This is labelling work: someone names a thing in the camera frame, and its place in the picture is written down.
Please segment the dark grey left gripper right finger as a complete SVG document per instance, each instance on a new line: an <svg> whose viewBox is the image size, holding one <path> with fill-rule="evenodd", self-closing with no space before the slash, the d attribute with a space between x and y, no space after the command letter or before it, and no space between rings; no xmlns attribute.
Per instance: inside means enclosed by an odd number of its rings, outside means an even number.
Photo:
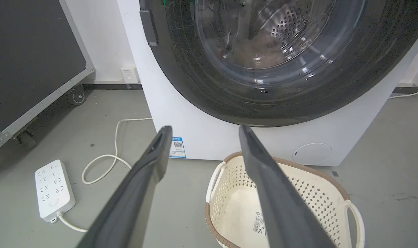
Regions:
<svg viewBox="0 0 418 248"><path fill-rule="evenodd" d="M239 127L245 168L255 183L270 248L336 248L250 126Z"/></svg>

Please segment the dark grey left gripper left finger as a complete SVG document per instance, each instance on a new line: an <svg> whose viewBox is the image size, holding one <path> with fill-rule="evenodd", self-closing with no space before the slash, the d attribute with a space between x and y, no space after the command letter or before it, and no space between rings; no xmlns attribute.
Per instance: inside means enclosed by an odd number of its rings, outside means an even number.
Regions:
<svg viewBox="0 0 418 248"><path fill-rule="evenodd" d="M76 248L143 248L155 188L166 174L173 129L163 126Z"/></svg>

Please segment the white front-load washing machine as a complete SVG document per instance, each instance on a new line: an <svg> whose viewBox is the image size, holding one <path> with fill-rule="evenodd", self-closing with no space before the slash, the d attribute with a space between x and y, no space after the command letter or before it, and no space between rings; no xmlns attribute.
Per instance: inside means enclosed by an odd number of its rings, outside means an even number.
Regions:
<svg viewBox="0 0 418 248"><path fill-rule="evenodd" d="M117 0L136 69L157 131L173 128L186 158L220 161L241 151L239 127L195 107L169 82L147 42L139 0ZM250 126L268 152L302 165L338 166L357 144L398 85L418 52L418 38L399 63L350 104L307 122Z"/></svg>

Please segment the black round washing machine door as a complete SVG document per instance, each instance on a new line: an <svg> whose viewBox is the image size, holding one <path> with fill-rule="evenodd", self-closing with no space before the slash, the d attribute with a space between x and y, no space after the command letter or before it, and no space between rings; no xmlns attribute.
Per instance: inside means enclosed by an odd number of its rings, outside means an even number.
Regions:
<svg viewBox="0 0 418 248"><path fill-rule="evenodd" d="M418 0L139 0L174 88L233 124L280 127L376 86L418 38Z"/></svg>

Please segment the white barcode label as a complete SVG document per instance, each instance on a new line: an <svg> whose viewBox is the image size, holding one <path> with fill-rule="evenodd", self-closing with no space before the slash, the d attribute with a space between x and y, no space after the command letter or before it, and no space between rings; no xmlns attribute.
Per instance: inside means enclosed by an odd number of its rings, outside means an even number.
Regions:
<svg viewBox="0 0 418 248"><path fill-rule="evenodd" d="M259 211L256 212L256 214L255 214L254 224L253 224L253 231L256 232L259 235L262 235L264 237L267 237L264 216Z"/></svg>

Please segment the cream perforated laundry basket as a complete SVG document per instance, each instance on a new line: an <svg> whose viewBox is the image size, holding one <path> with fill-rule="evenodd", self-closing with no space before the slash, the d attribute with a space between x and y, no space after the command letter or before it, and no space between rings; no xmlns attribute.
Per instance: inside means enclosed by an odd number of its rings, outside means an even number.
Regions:
<svg viewBox="0 0 418 248"><path fill-rule="evenodd" d="M331 176L285 159L274 160L296 188L337 248L365 248L365 227L346 190ZM261 205L241 152L215 169L206 193L205 219L222 248L270 248L268 235L253 231Z"/></svg>

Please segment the blue energy label sticker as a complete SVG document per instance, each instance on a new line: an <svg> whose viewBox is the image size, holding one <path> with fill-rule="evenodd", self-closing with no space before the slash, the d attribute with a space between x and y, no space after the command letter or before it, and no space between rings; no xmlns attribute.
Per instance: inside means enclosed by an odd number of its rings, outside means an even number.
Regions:
<svg viewBox="0 0 418 248"><path fill-rule="evenodd" d="M171 158L186 158L182 137L173 137L169 152Z"/></svg>

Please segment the white power strip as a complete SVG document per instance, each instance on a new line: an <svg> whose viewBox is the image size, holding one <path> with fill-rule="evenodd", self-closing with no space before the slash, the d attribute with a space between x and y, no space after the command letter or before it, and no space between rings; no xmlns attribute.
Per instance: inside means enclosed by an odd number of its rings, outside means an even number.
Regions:
<svg viewBox="0 0 418 248"><path fill-rule="evenodd" d="M37 189L39 216L48 223L55 223L58 214L64 214L75 206L75 197L64 163L57 159L34 173Z"/></svg>

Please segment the black flight case with casters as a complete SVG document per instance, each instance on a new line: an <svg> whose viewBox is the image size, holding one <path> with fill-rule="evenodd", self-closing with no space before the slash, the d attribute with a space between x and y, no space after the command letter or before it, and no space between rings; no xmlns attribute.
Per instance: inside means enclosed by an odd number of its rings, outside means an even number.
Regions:
<svg viewBox="0 0 418 248"><path fill-rule="evenodd" d="M92 73L67 0L0 0L0 148L34 146L28 126L63 96L81 105Z"/></svg>

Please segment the white wall socket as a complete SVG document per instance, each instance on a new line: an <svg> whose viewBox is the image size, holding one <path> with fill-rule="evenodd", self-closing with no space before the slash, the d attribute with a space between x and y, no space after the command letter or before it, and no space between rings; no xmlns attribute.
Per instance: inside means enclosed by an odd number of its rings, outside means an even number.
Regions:
<svg viewBox="0 0 418 248"><path fill-rule="evenodd" d="M140 78L136 66L122 66L120 70L123 80L126 84L140 84Z"/></svg>

